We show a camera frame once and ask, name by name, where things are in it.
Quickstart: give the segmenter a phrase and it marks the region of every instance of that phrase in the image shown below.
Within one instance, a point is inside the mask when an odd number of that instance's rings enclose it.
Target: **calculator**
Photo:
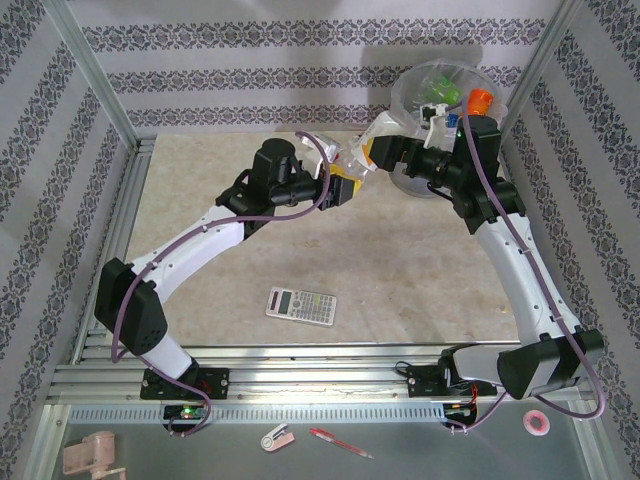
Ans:
[[[319,327],[333,326],[336,297],[323,293],[273,287],[267,302],[267,315]]]

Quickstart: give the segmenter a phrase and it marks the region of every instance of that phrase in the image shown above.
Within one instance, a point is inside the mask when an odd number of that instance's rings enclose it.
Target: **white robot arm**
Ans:
[[[531,235],[524,205],[515,187],[498,177],[500,132],[489,117],[470,118],[473,141],[483,161],[483,170],[526,249],[537,260],[541,275],[557,300],[562,317],[574,339],[592,361],[600,355],[603,340],[597,330],[585,331],[567,308],[544,267]],[[516,242],[505,220],[491,206],[471,163],[465,133],[458,130],[453,152],[425,148],[424,140],[401,135],[376,136],[368,144],[368,161],[375,168],[394,171],[396,163],[406,164],[405,173],[428,179],[437,187],[447,187],[456,213],[465,221],[495,266],[512,304],[521,346],[505,348],[466,345],[443,352],[435,382],[439,392],[469,381],[502,385],[514,398],[521,399],[572,386],[585,378],[581,363],[554,319],[549,302],[537,281],[525,253]],[[264,226],[278,205],[317,200],[324,175],[313,169],[303,170],[290,143],[271,139],[254,158],[253,168],[243,172],[233,187],[225,191],[198,222],[183,233],[210,224],[213,220],[233,216],[263,216],[264,222],[233,222],[215,229],[204,229],[180,245],[151,270],[134,291],[126,307],[120,341],[132,353],[143,357],[156,370],[172,379],[194,384],[198,365],[169,335],[162,304],[190,275],[227,248],[238,245]],[[329,174],[329,195],[321,210],[339,206],[354,193],[352,179]],[[96,303],[96,317],[113,331],[124,292],[136,275],[158,251],[181,238],[171,240],[157,251],[124,265],[120,260],[108,262],[101,275]]]

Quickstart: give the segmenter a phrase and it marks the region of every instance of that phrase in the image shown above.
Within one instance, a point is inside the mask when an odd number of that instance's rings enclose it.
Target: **pink object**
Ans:
[[[92,479],[119,473],[125,478],[125,469],[107,471],[115,461],[115,435],[113,432],[96,432],[84,437],[81,443],[65,447],[62,453],[62,473],[77,475],[91,473]]]
[[[546,435],[551,428],[549,418],[540,410],[530,410],[525,413],[522,418],[522,423],[524,423],[524,428],[527,432],[536,437]]]
[[[294,440],[295,437],[293,436],[293,433],[287,432],[287,424],[281,423],[262,437],[260,445],[266,452],[275,452],[285,445],[289,445]]]

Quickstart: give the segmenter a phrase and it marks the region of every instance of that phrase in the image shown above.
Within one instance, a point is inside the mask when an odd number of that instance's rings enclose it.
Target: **yellow object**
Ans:
[[[330,171],[331,175],[338,175],[339,177],[351,180],[353,182],[353,194],[355,195],[356,193],[358,193],[358,190],[360,190],[360,187],[362,186],[362,180],[351,175],[347,175],[344,171],[344,168],[342,168],[340,165],[332,164]]]
[[[367,160],[367,163],[369,164],[369,166],[373,165],[373,160],[371,160],[371,158],[369,157],[369,152],[371,151],[371,147],[373,147],[374,140],[375,140],[375,137],[372,137],[369,139],[367,143],[362,145],[362,153],[364,154],[364,158]]]

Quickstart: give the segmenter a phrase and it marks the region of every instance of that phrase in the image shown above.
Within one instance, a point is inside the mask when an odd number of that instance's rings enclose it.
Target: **patterned wallpaper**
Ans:
[[[128,158],[42,5],[0,1],[0,479],[21,478]]]
[[[442,56],[506,100],[558,4],[70,3],[141,135],[366,124],[402,72]]]
[[[640,2],[579,11],[503,153],[554,278],[606,336],[605,426],[640,478]]]

